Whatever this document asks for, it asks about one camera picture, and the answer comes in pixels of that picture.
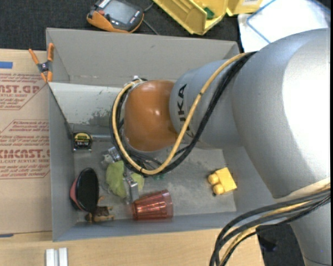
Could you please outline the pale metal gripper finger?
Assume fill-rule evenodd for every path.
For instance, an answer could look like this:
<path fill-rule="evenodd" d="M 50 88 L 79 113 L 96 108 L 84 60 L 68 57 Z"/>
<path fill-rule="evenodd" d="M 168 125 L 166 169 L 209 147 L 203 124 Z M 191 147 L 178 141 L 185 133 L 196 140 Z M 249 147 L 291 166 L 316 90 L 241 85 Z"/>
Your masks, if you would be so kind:
<path fill-rule="evenodd" d="M 128 203 L 133 203 L 139 199 L 139 185 L 131 176 L 124 178 L 124 186 L 126 191 L 126 201 Z"/>
<path fill-rule="evenodd" d="M 100 162 L 102 168 L 107 168 L 111 163 L 115 163 L 121 160 L 121 156 L 116 147 L 111 147 L 102 152 L 102 160 Z"/>

